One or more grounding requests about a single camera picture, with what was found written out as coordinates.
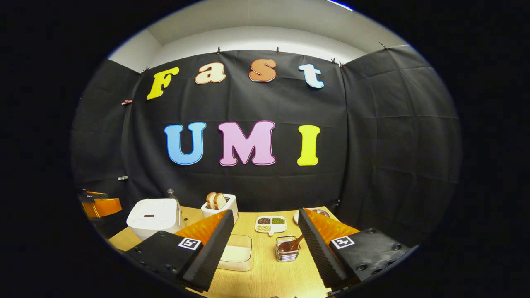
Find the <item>blue letter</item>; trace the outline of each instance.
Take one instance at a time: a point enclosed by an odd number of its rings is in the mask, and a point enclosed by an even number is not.
[[[193,140],[193,151],[184,154],[180,150],[180,132],[184,130],[182,125],[169,125],[164,128],[167,135],[167,152],[169,158],[177,164],[189,165],[198,162],[202,158],[202,131],[206,128],[204,122],[193,122],[188,125]]]
[[[320,74],[320,70],[316,69],[313,64],[300,65],[298,69],[304,72],[305,81],[309,86],[315,88],[324,87],[324,83],[316,79],[316,75]]]

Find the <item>pink letter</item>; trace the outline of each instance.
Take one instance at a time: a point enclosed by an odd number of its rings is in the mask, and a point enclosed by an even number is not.
[[[256,165],[268,165],[276,162],[272,156],[271,133],[274,129],[272,121],[258,121],[254,124],[248,138],[245,137],[239,125],[235,122],[224,122],[219,124],[219,130],[223,132],[223,158],[219,161],[221,165],[231,166],[237,164],[234,151],[243,164],[249,161],[252,150],[254,158],[252,163]]]

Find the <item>white wall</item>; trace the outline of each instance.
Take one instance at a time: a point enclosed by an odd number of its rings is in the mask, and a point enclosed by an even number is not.
[[[230,50],[272,50],[331,60],[343,64],[366,53],[346,43],[301,30],[279,27],[233,27],[188,36],[161,47],[150,67],[210,52]]]
[[[130,38],[120,48],[114,51],[109,59],[137,72],[142,72],[162,46],[145,29]]]

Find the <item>metal basket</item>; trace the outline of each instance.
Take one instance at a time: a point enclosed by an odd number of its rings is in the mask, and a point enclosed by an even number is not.
[[[300,244],[298,245],[297,250],[287,251],[287,252],[278,251],[278,246],[280,244],[282,244],[285,241],[292,241],[292,240],[296,240],[296,237],[294,235],[280,236],[276,238],[276,246],[274,247],[274,249],[276,250],[276,259],[279,262],[294,261],[296,257],[298,257],[298,254],[300,253]]]

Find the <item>letter u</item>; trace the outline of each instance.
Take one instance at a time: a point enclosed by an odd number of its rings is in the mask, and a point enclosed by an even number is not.
[[[188,125],[193,141],[193,151],[190,154],[182,153],[180,149],[180,132],[184,130],[182,125],[169,125],[164,128],[167,135],[167,153],[169,158],[177,164],[190,165],[198,162],[202,158],[202,131],[206,128],[204,122],[193,122]]]

